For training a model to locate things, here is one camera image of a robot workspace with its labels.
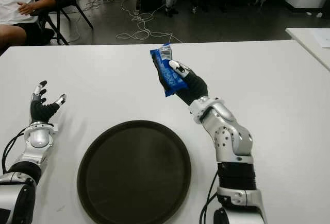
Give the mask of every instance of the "black cable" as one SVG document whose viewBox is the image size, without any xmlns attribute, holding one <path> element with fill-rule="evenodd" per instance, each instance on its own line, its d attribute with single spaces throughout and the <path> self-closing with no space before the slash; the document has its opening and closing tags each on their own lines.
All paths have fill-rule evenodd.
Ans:
<svg viewBox="0 0 330 224">
<path fill-rule="evenodd" d="M 216 181 L 217 175 L 218 175 L 218 170 L 216 171 L 216 174 L 215 174 L 215 176 L 214 176 L 214 178 L 212 180 L 212 184 L 211 184 L 210 190 L 208 191 L 208 194 L 207 194 L 206 202 L 210 199 L 211 191 L 212 191 L 213 185 L 214 185 L 214 183 Z M 206 212 L 207 212 L 207 206 L 205 208 L 205 213 L 204 213 L 204 224 L 206 224 Z"/>
<path fill-rule="evenodd" d="M 206 204 L 204 205 L 204 207 L 202 208 L 201 214 L 200 214 L 200 224 L 202 224 L 202 219 L 203 219 L 203 214 L 205 213 L 205 209 L 207 208 L 207 206 L 210 204 L 210 202 L 213 201 L 213 199 L 217 196 L 217 193 L 214 193 L 214 195 L 207 200 Z"/>
<path fill-rule="evenodd" d="M 26 128 L 24 128 L 23 130 L 21 130 L 14 138 L 12 138 L 9 143 L 7 144 L 3 154 L 2 154 L 2 160 L 1 160 L 1 163 L 2 163 L 2 171 L 3 171 L 3 174 L 7 173 L 7 170 L 6 170 L 6 158 L 10 152 L 10 150 L 13 148 L 17 138 L 19 138 L 20 136 L 24 135 L 24 133 L 22 133 Z"/>
</svg>

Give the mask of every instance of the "white table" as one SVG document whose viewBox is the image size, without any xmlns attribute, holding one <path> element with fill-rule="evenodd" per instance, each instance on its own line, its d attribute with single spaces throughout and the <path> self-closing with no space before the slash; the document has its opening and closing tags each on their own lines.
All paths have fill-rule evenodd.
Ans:
<svg viewBox="0 0 330 224">
<path fill-rule="evenodd" d="M 158 45 L 10 48 L 0 57 L 0 147 L 28 122 L 35 85 L 68 101 L 37 191 L 34 224 L 92 223 L 76 191 L 79 163 L 106 129 L 133 119 L 162 123 L 187 146 L 188 196 L 168 223 L 197 223 L 216 171 L 212 141 L 176 96 L 164 97 L 149 50 Z M 174 59 L 208 83 L 254 137 L 256 179 L 269 223 L 327 223 L 330 74 L 296 41 L 174 44 Z M 23 149 L 22 140 L 8 162 Z M 208 223 L 219 205 L 214 201 Z"/>
<path fill-rule="evenodd" d="M 325 68 L 330 71 L 330 48 L 322 48 L 314 35 L 312 28 L 287 28 L 285 31 L 311 53 Z"/>
</svg>

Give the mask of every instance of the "blue package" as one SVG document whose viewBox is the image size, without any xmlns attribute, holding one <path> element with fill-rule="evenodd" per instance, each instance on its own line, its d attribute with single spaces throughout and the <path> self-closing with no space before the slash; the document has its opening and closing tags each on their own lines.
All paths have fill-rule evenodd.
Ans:
<svg viewBox="0 0 330 224">
<path fill-rule="evenodd" d="M 158 71 L 161 84 L 165 89 L 165 96 L 168 97 L 181 89 L 187 89 L 187 84 L 180 75 L 170 67 L 172 60 L 172 50 L 170 44 L 163 45 L 160 49 L 151 50 L 150 54 Z"/>
</svg>

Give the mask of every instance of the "black chair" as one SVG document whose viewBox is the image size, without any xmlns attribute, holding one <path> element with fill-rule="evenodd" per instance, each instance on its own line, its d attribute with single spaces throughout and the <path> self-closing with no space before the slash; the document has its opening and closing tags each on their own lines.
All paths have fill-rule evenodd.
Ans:
<svg viewBox="0 0 330 224">
<path fill-rule="evenodd" d="M 70 21 L 70 17 L 63 10 L 63 8 L 65 8 L 65 7 L 75 6 L 77 8 L 77 10 L 80 12 L 81 16 L 88 23 L 88 25 L 92 29 L 94 29 L 93 25 L 90 23 L 90 21 L 85 16 L 84 12 L 79 7 L 77 0 L 55 0 L 55 2 L 56 2 L 55 7 L 36 10 L 32 15 L 37 15 L 39 17 L 41 27 L 44 28 L 46 22 L 48 22 L 50 24 L 50 26 L 56 33 L 56 37 L 54 39 L 56 39 L 58 44 L 60 44 L 60 40 L 62 40 L 65 45 L 68 45 L 68 42 L 66 41 L 66 39 L 63 37 L 63 35 L 60 32 L 60 15 L 61 15 L 61 13 L 63 13 L 64 16 Z M 57 16 L 56 26 L 54 25 L 54 23 L 52 22 L 52 19 L 49 16 L 50 12 L 56 13 L 56 16 Z"/>
</svg>

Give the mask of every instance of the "paper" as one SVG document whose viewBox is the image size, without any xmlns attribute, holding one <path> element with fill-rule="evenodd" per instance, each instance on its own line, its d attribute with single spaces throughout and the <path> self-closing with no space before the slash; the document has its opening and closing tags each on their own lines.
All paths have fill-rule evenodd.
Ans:
<svg viewBox="0 0 330 224">
<path fill-rule="evenodd" d="M 330 48 L 330 28 L 314 28 L 311 33 L 322 48 Z"/>
</svg>

